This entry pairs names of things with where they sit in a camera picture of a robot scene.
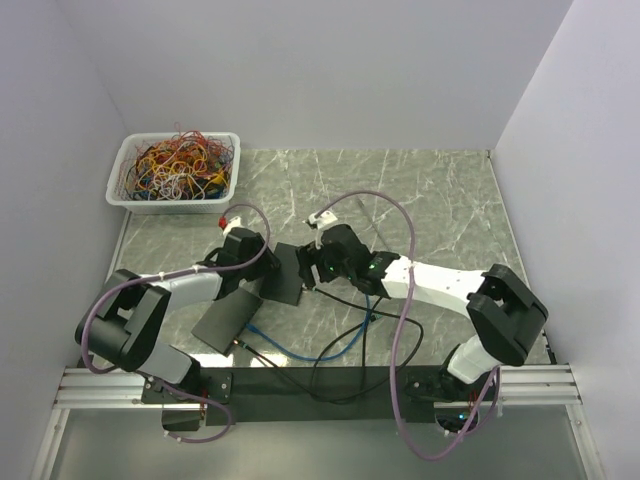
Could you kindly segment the black network switch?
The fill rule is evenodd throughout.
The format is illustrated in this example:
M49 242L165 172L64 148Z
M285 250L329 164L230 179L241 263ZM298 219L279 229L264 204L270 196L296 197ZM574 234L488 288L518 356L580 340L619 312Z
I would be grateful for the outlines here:
M252 320L263 301L240 288L212 303L191 333L217 353L227 357L234 340Z
M303 290L303 282L299 276L296 247L278 242L274 254L280 266L264 277L259 296L263 300L297 306Z

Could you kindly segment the black ethernet cable short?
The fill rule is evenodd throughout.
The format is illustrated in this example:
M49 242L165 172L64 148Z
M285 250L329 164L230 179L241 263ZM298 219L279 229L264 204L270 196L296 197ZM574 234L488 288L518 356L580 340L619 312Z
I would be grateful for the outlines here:
M310 390L310 396L318 402L321 403L330 403L330 404L334 404L334 405L346 405L348 403L354 402L359 398L363 398L366 395L368 395L370 392L374 391L375 389L379 388L384 382L385 380L382 379L379 383L374 383L374 384L370 384L367 385L366 384L366 380L367 380L367 366L366 366L366 346L367 346L367 332L368 332L368 328L371 322L375 322L380 315L378 315L375 311L375 308L377 307L377 305L380 303L380 301L382 300L381 297L379 297L374 304L371 304L371 301L369 299L368 296L365 297L365 303L366 306L365 307L360 307L359 305L356 305L355 303L340 299L339 297L330 294L328 292L325 292L323 290L320 290L318 288L314 288L313 289L314 292L320 293L328 298L330 298L331 300L337 301L341 304L347 305L349 307L353 307L356 309L360 309L363 310L365 312L365 319L363 320L363 322L360 324L360 326L358 327L359 333L358 336L362 336L363 340L362 340L362 351L361 351L361 365L360 365L360 387L359 389L352 394L348 394L346 396L342 396L342 397L327 397L327 396L322 396L318 391L316 391L314 389L315 385L316 385L316 375L317 375L317 370L318 370L318 364L320 363L321 360L324 359L325 354L339 341L341 340L343 337L345 337L348 333L351 333L352 331L356 330L356 327L353 327L351 330L348 330L346 332L344 332L343 334L340 334L338 337L336 337L334 340L332 340L319 354L318 358L314 361L312 369L311 369L311 376L309 379L309 390Z

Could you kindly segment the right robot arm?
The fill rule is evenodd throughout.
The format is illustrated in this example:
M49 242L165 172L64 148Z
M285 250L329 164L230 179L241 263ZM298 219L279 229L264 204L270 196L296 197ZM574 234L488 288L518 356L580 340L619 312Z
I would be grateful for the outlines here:
M431 383L444 401L465 397L495 367L524 365L548 319L544 304L505 265L468 271L411 262L369 250L346 224L298 247L296 257L308 288L343 278L366 295L411 297L468 318L474 335L449 353Z

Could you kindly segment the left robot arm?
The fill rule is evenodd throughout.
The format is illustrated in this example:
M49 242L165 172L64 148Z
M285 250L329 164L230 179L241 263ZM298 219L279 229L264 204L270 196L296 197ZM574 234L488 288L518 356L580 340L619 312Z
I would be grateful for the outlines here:
M142 373L164 382L180 402L201 396L200 363L158 340L166 315L191 304L218 302L241 283L280 266L260 233L233 227L221 246L187 269L155 275L115 271L75 332L84 366L94 374L115 369Z

